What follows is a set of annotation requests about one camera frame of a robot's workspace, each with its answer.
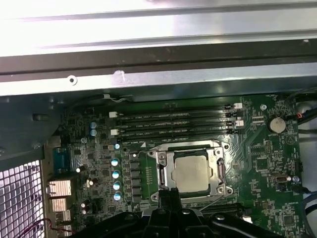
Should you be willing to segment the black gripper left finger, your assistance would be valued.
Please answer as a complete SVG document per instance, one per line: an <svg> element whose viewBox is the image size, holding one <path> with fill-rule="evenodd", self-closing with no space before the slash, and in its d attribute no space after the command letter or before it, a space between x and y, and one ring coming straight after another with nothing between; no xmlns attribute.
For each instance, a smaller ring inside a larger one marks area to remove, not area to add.
<svg viewBox="0 0 317 238"><path fill-rule="evenodd" d="M142 216L122 212L74 234L75 238L163 238L170 235L175 190L160 190L158 208Z"/></svg>

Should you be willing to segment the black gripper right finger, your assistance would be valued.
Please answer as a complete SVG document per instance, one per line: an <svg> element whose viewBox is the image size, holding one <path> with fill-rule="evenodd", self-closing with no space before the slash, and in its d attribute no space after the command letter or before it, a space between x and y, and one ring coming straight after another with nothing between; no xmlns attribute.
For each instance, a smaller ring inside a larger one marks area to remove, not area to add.
<svg viewBox="0 0 317 238"><path fill-rule="evenodd" d="M181 205L178 189L173 189L174 210L181 238L271 238L272 233L235 216L215 213L208 219Z"/></svg>

